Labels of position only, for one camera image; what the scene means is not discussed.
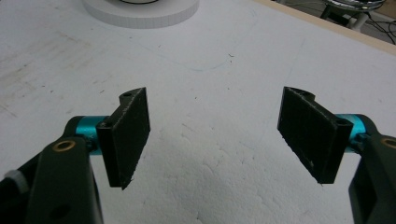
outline scuff mark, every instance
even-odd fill
[[[8,110],[6,106],[0,105],[0,107],[1,107],[2,109],[4,109],[6,112],[8,112],[8,114],[10,114],[12,117],[14,117],[14,118],[17,118],[17,117],[18,117],[14,112]]]

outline black plastic bracket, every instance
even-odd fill
[[[314,94],[284,88],[277,128],[320,184],[334,182],[352,127],[315,102]]]
[[[96,126],[111,187],[131,182],[149,131],[146,88],[122,94],[116,111]]]

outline cable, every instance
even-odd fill
[[[393,45],[396,45],[395,40],[394,40],[393,37],[392,37],[392,36],[395,36],[395,35],[393,34],[393,32],[390,31],[390,25],[389,25],[389,23],[394,24],[395,21],[374,21],[373,18],[372,18],[372,16],[370,15],[369,12],[367,12],[367,15],[369,16],[369,19],[370,19],[371,22],[367,21],[366,23],[367,23],[367,24],[370,24],[370,25],[372,25],[372,26],[374,26],[374,27],[375,27],[378,31],[380,31],[381,33],[386,34],[386,35],[389,37],[389,39],[390,39],[390,41],[392,42],[392,44],[393,44]],[[379,23],[386,23],[386,24],[388,24],[388,25],[389,25],[389,30],[386,31],[384,27],[382,27],[381,25],[379,25]]]

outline black cable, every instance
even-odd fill
[[[380,31],[381,33],[386,34],[390,41],[392,42],[393,45],[396,45],[395,40],[393,39],[392,36],[394,36],[394,34],[389,34],[389,32],[387,32],[384,27],[382,27],[381,25],[379,25],[379,23],[388,23],[390,21],[374,21],[373,18],[371,17],[370,13],[367,12],[367,16],[369,17],[370,21],[372,21],[372,23],[367,22],[367,24],[370,24],[372,26],[374,26],[378,31]]]

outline white foam surface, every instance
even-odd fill
[[[352,223],[347,154],[321,186],[276,129],[284,86],[396,135],[396,57],[248,0],[201,0],[189,20],[131,30],[78,0],[0,2],[0,173],[78,115],[148,88],[151,133],[130,186],[92,158],[105,223]]]

